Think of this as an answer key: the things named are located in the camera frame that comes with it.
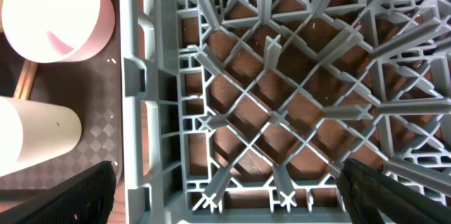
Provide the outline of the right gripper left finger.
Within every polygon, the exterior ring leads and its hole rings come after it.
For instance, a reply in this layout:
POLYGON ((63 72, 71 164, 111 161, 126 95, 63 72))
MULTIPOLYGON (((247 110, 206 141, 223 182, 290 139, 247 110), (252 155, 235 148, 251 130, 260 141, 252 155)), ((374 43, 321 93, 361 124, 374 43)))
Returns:
POLYGON ((116 174, 102 161, 1 213, 7 223, 106 223, 113 209, 116 174))

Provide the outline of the white green cup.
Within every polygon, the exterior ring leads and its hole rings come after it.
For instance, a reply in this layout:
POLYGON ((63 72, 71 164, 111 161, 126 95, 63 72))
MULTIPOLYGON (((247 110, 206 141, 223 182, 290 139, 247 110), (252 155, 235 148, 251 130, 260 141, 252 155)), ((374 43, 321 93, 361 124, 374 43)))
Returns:
POLYGON ((80 119, 70 108, 1 97, 1 175, 68 153, 81 134, 80 119))

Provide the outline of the wooden chopstick right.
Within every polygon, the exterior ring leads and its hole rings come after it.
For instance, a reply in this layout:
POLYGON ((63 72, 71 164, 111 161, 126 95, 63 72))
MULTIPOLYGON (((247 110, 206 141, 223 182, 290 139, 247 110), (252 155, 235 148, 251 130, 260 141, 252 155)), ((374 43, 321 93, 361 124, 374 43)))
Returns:
POLYGON ((14 91, 14 99, 28 100, 30 98, 37 68, 38 63, 29 60, 24 61, 16 89, 14 91))

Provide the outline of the grey dishwasher rack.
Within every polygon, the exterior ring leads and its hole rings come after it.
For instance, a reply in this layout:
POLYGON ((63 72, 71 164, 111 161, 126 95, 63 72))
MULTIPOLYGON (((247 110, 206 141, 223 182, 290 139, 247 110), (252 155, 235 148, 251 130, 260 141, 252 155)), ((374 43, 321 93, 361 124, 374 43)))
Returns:
POLYGON ((128 223, 348 223, 349 158, 450 205, 450 0, 120 0, 128 223))

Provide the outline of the brown plastic serving tray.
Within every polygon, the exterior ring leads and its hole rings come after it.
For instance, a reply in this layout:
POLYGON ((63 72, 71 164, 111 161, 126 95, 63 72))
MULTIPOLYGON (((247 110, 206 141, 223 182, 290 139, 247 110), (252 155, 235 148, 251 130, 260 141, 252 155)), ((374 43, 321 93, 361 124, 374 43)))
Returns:
MULTIPOLYGON (((1 190, 48 189, 102 160, 112 161, 116 177, 121 176, 119 0, 110 1, 115 28, 106 46, 85 61, 40 64, 31 91, 31 101, 65 106, 77 113, 82 123, 78 145, 67 154, 1 176, 1 190)), ((1 33, 1 97, 12 98, 23 60, 1 33)))

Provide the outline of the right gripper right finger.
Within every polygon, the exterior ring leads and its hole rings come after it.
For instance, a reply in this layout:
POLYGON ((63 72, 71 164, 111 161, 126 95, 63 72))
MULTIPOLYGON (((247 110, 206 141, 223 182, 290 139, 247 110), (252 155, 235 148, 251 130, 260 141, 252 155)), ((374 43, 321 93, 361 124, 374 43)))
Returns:
POLYGON ((349 158, 337 179, 351 221, 383 223, 384 213, 395 223, 449 223, 450 208, 349 158))

